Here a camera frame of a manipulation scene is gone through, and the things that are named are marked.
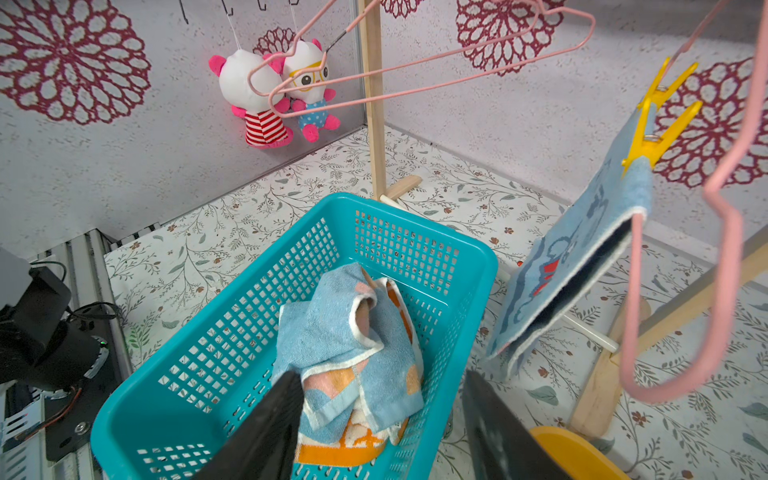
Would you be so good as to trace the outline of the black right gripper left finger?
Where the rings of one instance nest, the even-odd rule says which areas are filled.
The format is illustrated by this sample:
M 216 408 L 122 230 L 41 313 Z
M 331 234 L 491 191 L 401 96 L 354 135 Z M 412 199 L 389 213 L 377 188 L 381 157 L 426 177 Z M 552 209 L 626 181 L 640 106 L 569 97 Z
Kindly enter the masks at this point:
M 289 479 L 296 455 L 304 392 L 284 373 L 196 479 Z

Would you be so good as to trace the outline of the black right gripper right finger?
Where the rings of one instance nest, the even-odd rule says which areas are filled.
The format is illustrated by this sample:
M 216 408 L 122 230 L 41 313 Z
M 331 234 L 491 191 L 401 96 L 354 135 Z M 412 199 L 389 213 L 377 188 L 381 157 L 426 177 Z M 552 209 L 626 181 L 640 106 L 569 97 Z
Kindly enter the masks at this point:
M 569 477 L 476 371 L 466 372 L 462 405 L 477 479 Z

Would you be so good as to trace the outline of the white orange patterned towel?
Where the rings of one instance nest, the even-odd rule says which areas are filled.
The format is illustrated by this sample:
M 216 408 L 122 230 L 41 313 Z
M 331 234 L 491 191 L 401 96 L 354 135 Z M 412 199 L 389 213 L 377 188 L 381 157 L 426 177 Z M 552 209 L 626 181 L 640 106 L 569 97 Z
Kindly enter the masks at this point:
M 403 438 L 424 407 L 424 362 L 411 316 L 394 280 L 368 281 L 377 302 L 355 304 L 355 316 L 379 336 L 383 348 L 354 363 L 302 379 L 305 403 L 296 461 L 354 467 L 377 458 Z

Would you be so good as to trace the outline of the light blue patterned towel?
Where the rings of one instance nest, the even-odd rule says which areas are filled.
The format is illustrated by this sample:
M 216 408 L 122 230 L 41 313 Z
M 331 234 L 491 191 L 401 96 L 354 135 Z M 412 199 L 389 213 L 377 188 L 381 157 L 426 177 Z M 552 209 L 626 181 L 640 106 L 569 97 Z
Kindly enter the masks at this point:
M 354 363 L 383 348 L 379 336 L 355 316 L 355 304 L 363 298 L 377 302 L 370 279 L 376 280 L 360 264 L 343 265 L 321 277 L 310 300 L 281 307 L 273 380 L 292 371 L 302 384 L 304 377 L 336 362 Z

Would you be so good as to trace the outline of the blue bear towel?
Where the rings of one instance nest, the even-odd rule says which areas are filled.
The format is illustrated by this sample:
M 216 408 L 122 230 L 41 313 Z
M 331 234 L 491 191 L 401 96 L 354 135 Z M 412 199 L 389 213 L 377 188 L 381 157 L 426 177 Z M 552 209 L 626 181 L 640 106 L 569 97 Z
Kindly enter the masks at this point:
M 657 108 L 638 108 L 613 140 L 581 196 L 540 239 L 507 283 L 488 340 L 485 370 L 497 381 L 517 374 L 535 342 L 612 266 L 631 241 L 634 215 L 652 206 L 652 172 L 645 158 L 624 167 L 637 131 L 649 135 Z

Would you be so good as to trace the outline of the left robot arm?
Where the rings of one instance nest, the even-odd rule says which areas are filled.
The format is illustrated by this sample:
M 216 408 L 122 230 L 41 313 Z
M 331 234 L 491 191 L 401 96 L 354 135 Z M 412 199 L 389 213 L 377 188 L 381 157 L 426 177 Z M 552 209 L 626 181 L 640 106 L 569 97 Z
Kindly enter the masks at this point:
M 106 342 L 65 317 L 72 293 L 65 268 L 50 269 L 1 250 L 1 381 L 46 391 L 94 378 Z

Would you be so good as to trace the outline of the yellow plastic tray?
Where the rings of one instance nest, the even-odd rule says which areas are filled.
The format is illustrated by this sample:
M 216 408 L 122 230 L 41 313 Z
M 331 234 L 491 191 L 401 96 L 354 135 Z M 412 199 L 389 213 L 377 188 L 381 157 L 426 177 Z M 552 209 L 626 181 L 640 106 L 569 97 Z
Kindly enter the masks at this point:
M 630 479 L 596 447 L 569 430 L 538 426 L 529 433 L 572 479 Z

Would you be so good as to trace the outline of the teal plastic basket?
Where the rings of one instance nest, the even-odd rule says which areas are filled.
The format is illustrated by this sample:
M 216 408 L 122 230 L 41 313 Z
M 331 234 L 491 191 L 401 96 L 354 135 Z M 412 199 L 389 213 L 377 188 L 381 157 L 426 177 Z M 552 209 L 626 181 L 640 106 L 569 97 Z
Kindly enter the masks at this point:
M 400 288 L 425 360 L 425 406 L 403 440 L 359 467 L 295 465 L 297 479 L 425 479 L 481 324 L 498 260 L 484 243 L 370 199 L 336 193 L 182 327 L 108 398 L 91 448 L 111 479 L 189 479 L 271 386 L 278 311 L 329 270 L 358 263 Z

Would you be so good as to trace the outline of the white pink plush toy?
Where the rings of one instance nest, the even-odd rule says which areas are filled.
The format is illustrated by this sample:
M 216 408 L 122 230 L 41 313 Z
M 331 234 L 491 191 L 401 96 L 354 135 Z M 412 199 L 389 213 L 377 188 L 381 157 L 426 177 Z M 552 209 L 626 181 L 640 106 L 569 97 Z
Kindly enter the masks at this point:
M 246 143 L 260 150 L 287 146 L 294 137 L 268 101 L 268 94 L 282 82 L 280 74 L 272 66 L 264 66 L 251 74 L 263 61 L 262 57 L 242 49 L 228 57 L 214 55 L 208 60 L 208 67 L 218 77 L 221 93 L 233 114 L 245 121 Z

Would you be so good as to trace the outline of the plush with yellow glasses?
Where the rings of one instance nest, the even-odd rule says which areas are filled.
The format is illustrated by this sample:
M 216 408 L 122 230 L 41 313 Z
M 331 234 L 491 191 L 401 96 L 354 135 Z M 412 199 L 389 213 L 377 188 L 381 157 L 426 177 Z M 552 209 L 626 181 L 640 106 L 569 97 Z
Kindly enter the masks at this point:
M 325 85 L 318 86 L 329 79 L 329 67 L 323 63 L 323 57 L 317 39 L 298 40 L 294 54 L 283 62 L 282 78 L 289 81 L 288 88 L 295 87 L 287 96 L 292 99 L 293 111 L 300 113 L 298 126 L 310 143 L 319 140 L 321 130 L 333 131 L 341 126 L 340 119 L 325 110 L 336 92 Z

